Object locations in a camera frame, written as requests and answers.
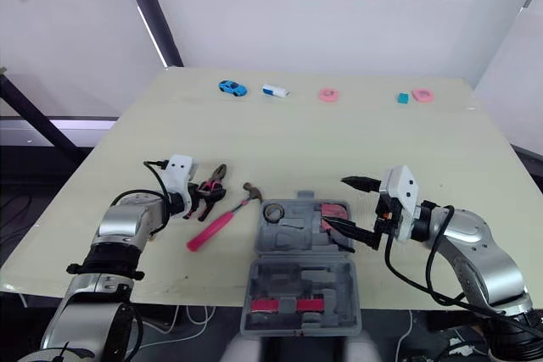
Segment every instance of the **cyan block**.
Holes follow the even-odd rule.
[[[408,103],[409,102],[409,94],[408,93],[401,93],[398,95],[398,103]]]

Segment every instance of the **roll of tape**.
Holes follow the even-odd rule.
[[[319,91],[319,99],[323,102],[336,102],[338,100],[338,91],[332,88],[323,88]]]

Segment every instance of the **light wooden table surface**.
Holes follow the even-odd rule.
[[[249,89],[246,97],[218,91],[232,79]],[[288,99],[264,95],[270,83],[292,92]],[[330,86],[339,100],[316,97]],[[398,104],[399,92],[433,90],[433,103]],[[142,166],[145,159],[193,156],[194,180],[228,165],[225,199],[213,220],[230,209],[251,181],[265,198],[296,198],[313,190],[318,199],[350,203],[359,226],[372,229],[377,194],[339,182],[347,175],[380,179],[396,164],[407,164],[421,186],[419,200],[472,210],[490,225],[496,241],[520,266],[535,306],[543,307],[540,224],[543,196],[511,147],[459,79],[388,76],[332,76],[241,70],[168,69],[122,115],[114,128],[70,178],[1,270],[1,289],[62,297],[72,276],[70,263],[87,255],[92,236],[111,200],[132,188],[158,189]],[[138,269],[132,300],[153,304],[241,306],[260,207],[253,202],[197,253],[185,243],[204,225],[172,220],[150,242]],[[437,309],[430,296],[396,279],[379,252],[357,243],[361,307]],[[393,262],[423,281],[428,250],[420,243],[396,243]],[[457,295],[450,266],[438,256],[434,286]]]

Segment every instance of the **blue toy car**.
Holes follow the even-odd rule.
[[[242,97],[247,94],[247,88],[245,86],[230,80],[219,82],[219,89],[223,92],[231,93],[234,97]]]

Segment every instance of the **hammer head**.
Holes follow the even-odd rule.
[[[260,192],[258,188],[254,187],[250,182],[246,182],[244,184],[244,190],[249,191],[248,199],[258,198],[258,200],[262,202],[262,192]]]

